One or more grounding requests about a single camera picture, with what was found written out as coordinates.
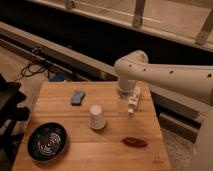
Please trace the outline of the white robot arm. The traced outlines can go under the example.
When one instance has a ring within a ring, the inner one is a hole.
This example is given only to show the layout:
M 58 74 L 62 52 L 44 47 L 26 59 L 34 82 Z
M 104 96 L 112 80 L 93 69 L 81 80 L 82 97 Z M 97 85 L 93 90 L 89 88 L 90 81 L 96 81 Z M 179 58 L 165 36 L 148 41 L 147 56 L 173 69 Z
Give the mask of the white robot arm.
M 179 93 L 211 107 L 203 121 L 187 171 L 213 171 L 213 66 L 150 64 L 148 56 L 136 50 L 114 64 L 118 76 L 117 92 L 133 93 L 137 81 Z

